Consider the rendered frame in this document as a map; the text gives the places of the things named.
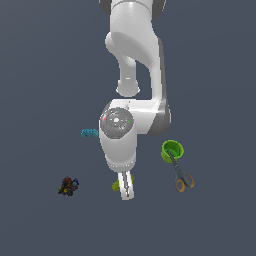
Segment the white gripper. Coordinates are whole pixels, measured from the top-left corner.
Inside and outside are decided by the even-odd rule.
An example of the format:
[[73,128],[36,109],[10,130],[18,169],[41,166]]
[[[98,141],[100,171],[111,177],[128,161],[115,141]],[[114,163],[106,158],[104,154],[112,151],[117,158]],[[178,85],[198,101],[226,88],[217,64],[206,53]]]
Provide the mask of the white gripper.
[[133,183],[131,173],[123,171],[118,174],[119,187],[122,200],[130,200],[134,198]]

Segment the small lime green object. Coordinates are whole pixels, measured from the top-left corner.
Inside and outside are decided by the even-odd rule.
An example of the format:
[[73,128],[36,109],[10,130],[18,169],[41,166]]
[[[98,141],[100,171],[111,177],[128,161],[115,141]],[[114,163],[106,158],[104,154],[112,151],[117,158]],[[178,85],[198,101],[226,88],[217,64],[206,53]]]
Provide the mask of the small lime green object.
[[[134,183],[134,176],[131,175],[131,179],[132,179],[132,184]],[[120,191],[120,187],[119,187],[119,180],[117,179],[115,183],[112,184],[112,189],[113,191]]]

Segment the dark multicoloured bead cluster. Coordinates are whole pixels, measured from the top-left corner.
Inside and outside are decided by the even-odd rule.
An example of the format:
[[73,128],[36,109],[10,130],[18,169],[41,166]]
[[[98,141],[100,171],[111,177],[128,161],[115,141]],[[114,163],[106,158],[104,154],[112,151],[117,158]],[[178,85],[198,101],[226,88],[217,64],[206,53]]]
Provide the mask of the dark multicoloured bead cluster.
[[72,196],[73,193],[78,189],[79,181],[77,178],[72,179],[66,176],[63,181],[62,185],[58,188],[58,193],[62,194],[63,196]]

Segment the lime green cup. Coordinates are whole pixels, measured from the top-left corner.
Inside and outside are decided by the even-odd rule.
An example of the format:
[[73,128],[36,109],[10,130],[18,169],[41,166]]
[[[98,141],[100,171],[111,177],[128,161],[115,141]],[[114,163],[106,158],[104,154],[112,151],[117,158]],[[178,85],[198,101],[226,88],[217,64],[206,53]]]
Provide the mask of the lime green cup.
[[181,158],[184,154],[183,146],[175,140],[167,140],[162,144],[161,157],[165,162],[171,163],[172,160],[168,151],[171,152],[175,160]]

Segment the blue toy brick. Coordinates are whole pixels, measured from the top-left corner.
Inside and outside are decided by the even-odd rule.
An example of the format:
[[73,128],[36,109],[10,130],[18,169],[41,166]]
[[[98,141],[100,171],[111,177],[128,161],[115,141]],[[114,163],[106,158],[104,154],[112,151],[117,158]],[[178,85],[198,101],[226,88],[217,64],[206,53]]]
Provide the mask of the blue toy brick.
[[98,130],[97,129],[83,129],[81,132],[81,137],[98,137]]

